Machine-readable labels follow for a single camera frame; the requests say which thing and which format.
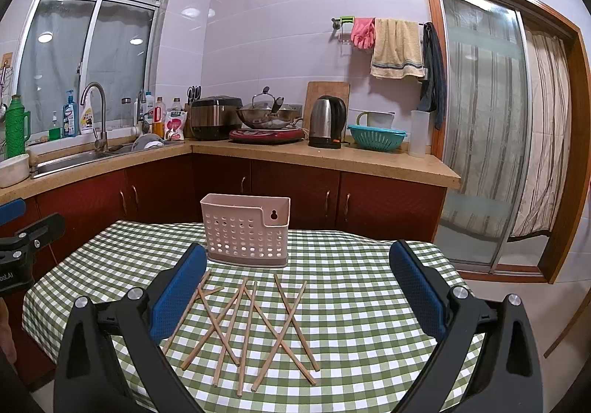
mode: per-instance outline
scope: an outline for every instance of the plastic basket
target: plastic basket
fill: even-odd
[[[201,200],[208,258],[247,267],[285,267],[289,198],[211,193]]]
[[[359,124],[351,124],[348,128],[361,148],[373,151],[394,151],[400,147],[407,135],[401,130],[386,130]]]

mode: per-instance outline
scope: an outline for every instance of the dark cloth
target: dark cloth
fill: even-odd
[[[428,77],[423,81],[419,111],[436,111],[435,128],[443,126],[445,105],[447,101],[447,82],[443,69],[441,45],[433,23],[425,23],[423,27],[423,64],[428,69]]]

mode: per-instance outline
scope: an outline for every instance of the cutting board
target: cutting board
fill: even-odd
[[[316,99],[324,95],[336,96],[345,102],[349,111],[349,93],[351,85],[345,81],[310,81],[308,92],[305,95],[304,105],[304,129],[310,129],[310,116]]]

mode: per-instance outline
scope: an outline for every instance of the table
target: table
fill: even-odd
[[[23,328],[52,358],[73,301],[88,295],[95,303],[122,297],[132,286],[147,286],[172,267],[192,242],[205,244],[203,224],[140,224],[118,221],[76,250],[33,286],[25,297]],[[339,231],[297,231],[288,235],[290,262],[276,270],[244,269],[209,262],[206,288],[224,286],[208,297],[217,314],[248,274],[258,282],[256,299],[279,331],[287,315],[273,273],[293,303],[304,280],[308,287],[295,318],[308,339],[320,372],[315,372],[290,327],[286,341],[317,380],[311,386],[280,349],[257,392],[250,391],[274,343],[257,313],[253,315],[245,388],[236,396],[238,371],[226,356],[219,387],[212,386],[221,350],[212,335],[187,371],[180,365],[211,326],[203,304],[196,302],[167,353],[182,382],[208,412],[389,412],[404,396],[435,346],[425,335],[390,271],[392,242]],[[430,243],[409,242],[419,259],[435,267],[450,285],[465,285],[457,271]],[[249,302],[243,297],[230,345],[239,356]],[[226,331],[230,314],[221,324]],[[472,346],[444,408],[459,402],[478,358],[483,335]],[[112,337],[125,377],[137,401],[154,409],[121,337]]]

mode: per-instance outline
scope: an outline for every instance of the window pane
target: window pane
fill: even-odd
[[[52,128],[53,111],[61,122],[68,89],[78,90],[78,65],[94,1],[41,0],[27,36],[17,91],[31,111],[31,132]]]
[[[521,194],[524,45],[514,10],[488,0],[443,5],[449,54],[444,162],[462,186],[447,193],[435,242],[451,259],[490,263]]]
[[[137,97],[144,87],[146,51],[154,12],[103,1],[92,36],[86,82],[105,90],[107,121],[119,120],[121,98]],[[100,95],[92,94],[95,123],[100,121]]]

